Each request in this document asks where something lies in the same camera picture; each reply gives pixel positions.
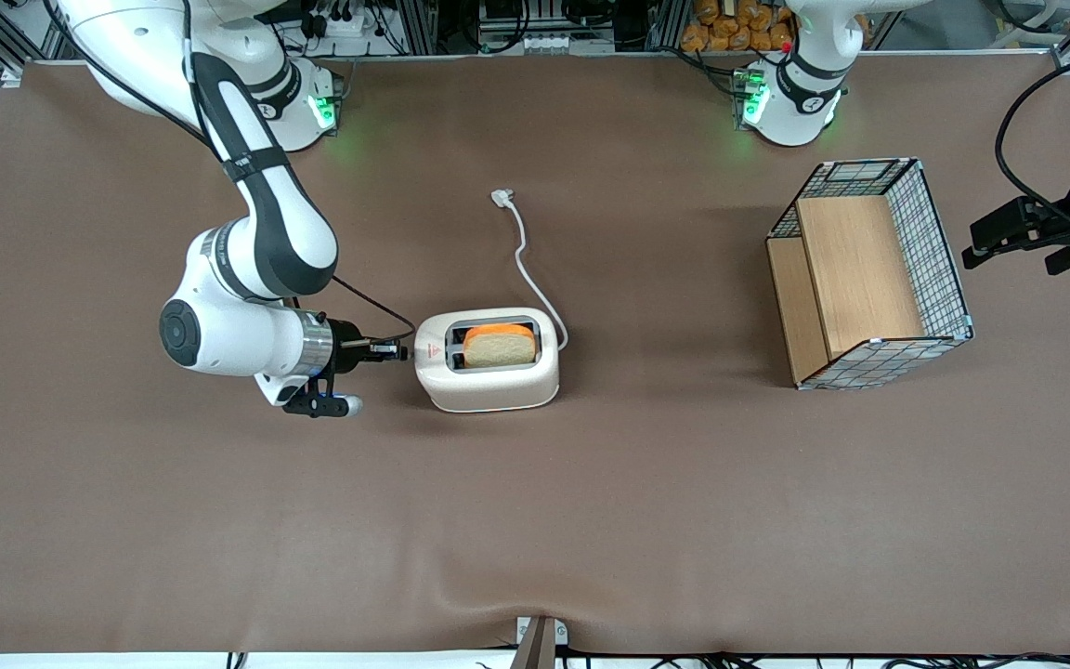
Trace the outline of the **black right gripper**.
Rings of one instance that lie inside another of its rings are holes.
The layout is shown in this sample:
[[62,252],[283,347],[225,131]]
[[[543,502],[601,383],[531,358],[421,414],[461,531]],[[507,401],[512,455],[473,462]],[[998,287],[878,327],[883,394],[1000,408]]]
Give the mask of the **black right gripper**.
[[362,358],[365,361],[408,361],[408,347],[402,340],[373,340],[365,344],[357,325],[351,321],[327,321],[333,336],[333,351],[326,369],[332,375],[352,372]]

